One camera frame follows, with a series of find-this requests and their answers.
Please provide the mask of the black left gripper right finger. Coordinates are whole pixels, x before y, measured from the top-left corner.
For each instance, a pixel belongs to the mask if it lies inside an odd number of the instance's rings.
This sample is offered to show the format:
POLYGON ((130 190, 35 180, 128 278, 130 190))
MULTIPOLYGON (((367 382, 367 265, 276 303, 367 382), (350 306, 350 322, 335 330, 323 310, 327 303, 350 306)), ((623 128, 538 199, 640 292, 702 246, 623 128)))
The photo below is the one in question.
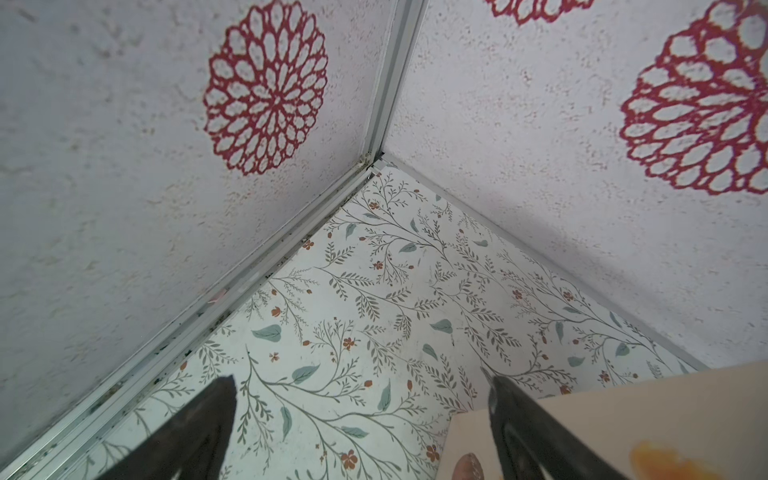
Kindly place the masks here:
POLYGON ((485 374, 488 410, 505 479, 623 479, 510 378, 485 374))

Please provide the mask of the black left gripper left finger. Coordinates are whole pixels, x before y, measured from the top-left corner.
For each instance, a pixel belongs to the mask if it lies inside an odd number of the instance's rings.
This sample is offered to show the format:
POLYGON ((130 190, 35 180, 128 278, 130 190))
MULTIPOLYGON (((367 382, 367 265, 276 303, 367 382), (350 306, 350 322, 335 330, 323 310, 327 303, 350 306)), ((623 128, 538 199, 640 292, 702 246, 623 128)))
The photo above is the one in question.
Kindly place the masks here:
POLYGON ((234 425, 231 376, 212 381, 102 479, 217 479, 234 425))

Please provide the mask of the printed white paper bag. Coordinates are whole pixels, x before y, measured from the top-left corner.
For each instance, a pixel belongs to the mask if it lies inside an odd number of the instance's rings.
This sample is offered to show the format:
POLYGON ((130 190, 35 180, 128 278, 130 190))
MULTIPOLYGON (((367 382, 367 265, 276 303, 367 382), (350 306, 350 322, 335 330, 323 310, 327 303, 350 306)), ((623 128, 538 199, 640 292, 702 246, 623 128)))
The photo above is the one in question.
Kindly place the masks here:
MULTIPOLYGON (((623 479, 764 479, 767 364, 535 400, 623 479)), ((453 417, 440 479, 505 479, 484 410, 453 417)))

